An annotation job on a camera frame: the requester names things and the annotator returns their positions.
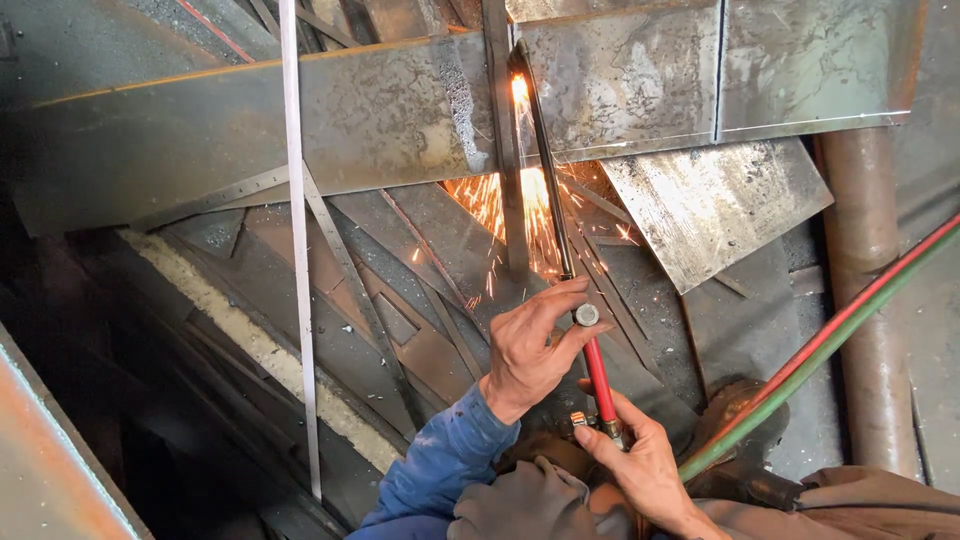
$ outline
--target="blue sleeve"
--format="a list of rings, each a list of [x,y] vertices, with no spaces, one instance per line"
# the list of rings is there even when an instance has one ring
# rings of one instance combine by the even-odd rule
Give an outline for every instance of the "blue sleeve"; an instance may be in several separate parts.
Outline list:
[[[474,384],[460,401],[430,419],[417,433],[406,458],[380,481],[376,508],[361,528],[405,516],[453,519],[464,488],[490,483],[493,463],[516,442],[520,422],[500,422]]]

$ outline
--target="blue jacket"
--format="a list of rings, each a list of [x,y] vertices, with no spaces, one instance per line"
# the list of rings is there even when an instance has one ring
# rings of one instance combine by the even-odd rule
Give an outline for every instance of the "blue jacket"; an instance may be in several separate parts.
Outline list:
[[[376,508],[349,540],[443,540],[453,506],[472,483],[491,483],[493,463],[516,442],[520,422],[500,422],[474,384],[427,422],[380,481]]]

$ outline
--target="steel pipe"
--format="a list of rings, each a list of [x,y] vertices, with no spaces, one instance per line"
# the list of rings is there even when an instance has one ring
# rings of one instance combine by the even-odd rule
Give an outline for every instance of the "steel pipe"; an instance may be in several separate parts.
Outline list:
[[[900,255],[893,150],[886,128],[820,135],[835,204],[824,210],[833,302],[845,305]],[[853,463],[914,478],[916,439],[898,302],[841,347]]]

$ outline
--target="green hose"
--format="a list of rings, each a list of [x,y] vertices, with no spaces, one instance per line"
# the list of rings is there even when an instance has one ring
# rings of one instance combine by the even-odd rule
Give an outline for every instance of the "green hose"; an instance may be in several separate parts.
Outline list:
[[[960,227],[951,229],[936,242],[930,244],[929,249],[903,266],[903,269],[878,289],[874,296],[855,309],[850,318],[840,324],[837,330],[824,340],[820,347],[817,347],[810,357],[797,368],[797,371],[793,372],[779,388],[771,392],[767,399],[747,415],[740,424],[684,463],[680,467],[680,480],[687,482],[702,473],[711,463],[733,448],[740,439],[747,436],[754,428],[769,418],[780,405],[783,405],[783,402],[813,375],[813,372],[821,364],[840,348],[844,341],[847,341],[847,338],[867,320],[867,317],[873,315],[881,306],[886,304],[890,297],[906,285],[925,264],[947,247],[957,233],[960,233]]]

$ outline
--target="human hand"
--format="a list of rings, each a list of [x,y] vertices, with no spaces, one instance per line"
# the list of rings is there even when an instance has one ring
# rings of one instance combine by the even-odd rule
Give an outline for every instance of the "human hand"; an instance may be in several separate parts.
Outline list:
[[[493,317],[491,371],[479,386],[487,405],[504,424],[516,422],[546,397],[584,345],[613,328],[613,323],[602,320],[592,327],[574,325],[546,345],[557,319],[587,301],[587,284],[586,276],[560,282]]]
[[[579,385],[592,395],[589,380],[581,380]],[[580,446],[610,469],[630,504],[655,525],[682,538],[730,538],[686,494],[663,426],[623,394],[611,393],[624,438],[628,443],[634,441],[633,446],[629,452],[621,452],[605,433],[578,426],[573,434]]]

